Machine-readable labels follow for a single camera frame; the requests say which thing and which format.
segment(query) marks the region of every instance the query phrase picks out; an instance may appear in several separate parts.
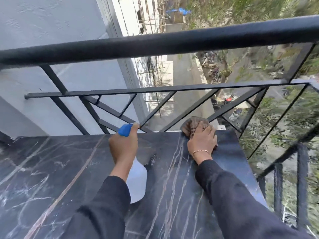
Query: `black marble table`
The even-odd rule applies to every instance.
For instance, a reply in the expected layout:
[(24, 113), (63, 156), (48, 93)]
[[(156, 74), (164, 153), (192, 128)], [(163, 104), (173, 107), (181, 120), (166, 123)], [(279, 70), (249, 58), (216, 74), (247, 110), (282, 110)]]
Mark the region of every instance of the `black marble table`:
[[(213, 157), (266, 202), (233, 131), (217, 131)], [(130, 206), (125, 238), (222, 238), (197, 184), (180, 132), (141, 133), (137, 158), (148, 171), (145, 197)], [(0, 238), (59, 238), (114, 163), (108, 135), (24, 137), (0, 155)]]

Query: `blue spray nozzle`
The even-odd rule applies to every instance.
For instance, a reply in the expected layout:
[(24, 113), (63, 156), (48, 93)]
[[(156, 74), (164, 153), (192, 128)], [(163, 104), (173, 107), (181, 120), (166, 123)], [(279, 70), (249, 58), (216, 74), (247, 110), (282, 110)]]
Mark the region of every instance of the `blue spray nozzle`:
[(121, 136), (124, 136), (124, 137), (128, 137), (130, 135), (130, 131), (131, 131), (132, 126), (133, 126), (133, 123), (125, 124), (125, 125), (121, 126), (119, 131), (118, 131), (118, 134)]

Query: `hand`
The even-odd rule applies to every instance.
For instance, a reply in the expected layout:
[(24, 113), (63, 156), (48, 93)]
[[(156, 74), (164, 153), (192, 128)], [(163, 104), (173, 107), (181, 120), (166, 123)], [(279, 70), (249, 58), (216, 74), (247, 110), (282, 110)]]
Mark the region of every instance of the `hand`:
[(138, 150), (138, 129), (139, 125), (134, 123), (128, 137), (120, 136), (116, 133), (108, 140), (115, 163), (110, 175), (120, 177), (125, 182)]
[(193, 158), (198, 165), (204, 160), (212, 159), (211, 154), (217, 145), (217, 135), (215, 135), (215, 132), (216, 130), (212, 126), (208, 126), (203, 131), (203, 123), (200, 122), (194, 132), (193, 138), (188, 141), (187, 147), (190, 155), (193, 156), (194, 151), (204, 150), (194, 153)]

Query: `bottle body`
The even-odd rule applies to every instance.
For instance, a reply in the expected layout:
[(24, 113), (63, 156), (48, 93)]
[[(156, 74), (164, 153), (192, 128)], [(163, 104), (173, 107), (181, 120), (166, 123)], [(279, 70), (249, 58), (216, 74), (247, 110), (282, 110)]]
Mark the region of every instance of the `bottle body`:
[(146, 168), (134, 158), (132, 168), (126, 180), (126, 184), (130, 191), (131, 204), (138, 202), (145, 195), (147, 171)]

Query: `sleeve cuff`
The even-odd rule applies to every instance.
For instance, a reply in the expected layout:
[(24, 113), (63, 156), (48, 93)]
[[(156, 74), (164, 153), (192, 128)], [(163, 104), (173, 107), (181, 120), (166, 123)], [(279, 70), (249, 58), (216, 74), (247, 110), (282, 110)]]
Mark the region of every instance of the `sleeve cuff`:
[(125, 216), (129, 210), (131, 196), (124, 180), (117, 176), (108, 176), (97, 193), (98, 200), (107, 201), (111, 208)]
[(214, 174), (222, 171), (223, 169), (221, 169), (215, 161), (205, 160), (198, 166), (195, 173), (195, 179), (203, 189), (206, 189), (208, 179)]

